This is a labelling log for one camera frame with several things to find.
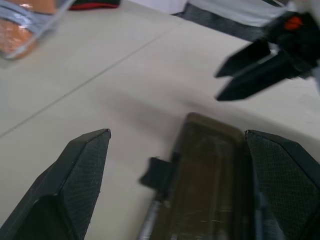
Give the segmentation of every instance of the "white cloth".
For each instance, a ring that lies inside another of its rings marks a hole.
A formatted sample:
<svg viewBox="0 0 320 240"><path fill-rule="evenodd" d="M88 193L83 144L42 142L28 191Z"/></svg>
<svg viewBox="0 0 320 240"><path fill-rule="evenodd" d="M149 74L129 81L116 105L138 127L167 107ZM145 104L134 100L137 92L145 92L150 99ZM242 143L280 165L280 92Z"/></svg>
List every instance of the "white cloth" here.
<svg viewBox="0 0 320 240"><path fill-rule="evenodd" d="M285 11L294 11L293 3L275 7L262 0L190 0L190 4L241 24L262 27Z"/></svg>

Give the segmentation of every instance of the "robotic arm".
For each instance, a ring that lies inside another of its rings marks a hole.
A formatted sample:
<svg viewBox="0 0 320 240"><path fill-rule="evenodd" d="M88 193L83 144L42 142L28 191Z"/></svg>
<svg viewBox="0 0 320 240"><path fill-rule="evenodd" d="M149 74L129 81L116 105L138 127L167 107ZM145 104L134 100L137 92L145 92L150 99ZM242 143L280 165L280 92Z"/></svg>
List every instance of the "robotic arm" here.
<svg viewBox="0 0 320 240"><path fill-rule="evenodd" d="M295 4L297 12L270 22L262 38L226 60L216 77L233 79L218 101L246 99L295 77L314 76L320 83L320 0L295 0Z"/></svg>

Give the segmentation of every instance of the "red object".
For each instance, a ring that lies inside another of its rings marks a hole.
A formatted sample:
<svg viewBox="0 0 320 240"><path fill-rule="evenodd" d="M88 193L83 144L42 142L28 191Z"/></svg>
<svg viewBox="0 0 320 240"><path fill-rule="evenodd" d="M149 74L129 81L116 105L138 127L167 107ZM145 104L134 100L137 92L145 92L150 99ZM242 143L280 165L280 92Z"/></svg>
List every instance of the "red object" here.
<svg viewBox="0 0 320 240"><path fill-rule="evenodd" d="M288 21L285 22L284 28L288 31L293 31L299 29L304 23L298 16L293 16Z"/></svg>
<svg viewBox="0 0 320 240"><path fill-rule="evenodd" d="M119 5L111 3L102 3L102 2L87 2L77 5L72 5L70 10L87 10L87 9L97 9L97 8L118 8Z"/></svg>

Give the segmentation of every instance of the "table surface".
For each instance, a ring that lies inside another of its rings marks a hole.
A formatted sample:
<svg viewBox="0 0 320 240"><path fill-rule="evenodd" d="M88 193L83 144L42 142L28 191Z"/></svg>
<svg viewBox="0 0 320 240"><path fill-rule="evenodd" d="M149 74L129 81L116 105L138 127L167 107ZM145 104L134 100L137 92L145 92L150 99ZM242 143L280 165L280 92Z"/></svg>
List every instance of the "table surface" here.
<svg viewBox="0 0 320 240"><path fill-rule="evenodd" d="M138 178L149 157L168 158L189 112L282 135L320 159L312 81L284 81L245 101L213 98L228 81L214 71L245 44L125 1L68 12L30 56L0 61L0 225L70 140L97 129L112 138L87 240L136 239L153 196Z"/></svg>

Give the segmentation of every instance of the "clear plastic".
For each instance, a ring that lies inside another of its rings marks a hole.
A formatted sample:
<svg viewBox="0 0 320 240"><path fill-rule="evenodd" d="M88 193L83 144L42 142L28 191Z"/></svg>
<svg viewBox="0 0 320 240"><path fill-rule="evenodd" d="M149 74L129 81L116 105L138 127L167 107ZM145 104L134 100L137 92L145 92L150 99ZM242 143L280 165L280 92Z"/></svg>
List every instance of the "clear plastic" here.
<svg viewBox="0 0 320 240"><path fill-rule="evenodd" d="M0 53L6 59L29 54L37 39L74 0L0 0Z"/></svg>

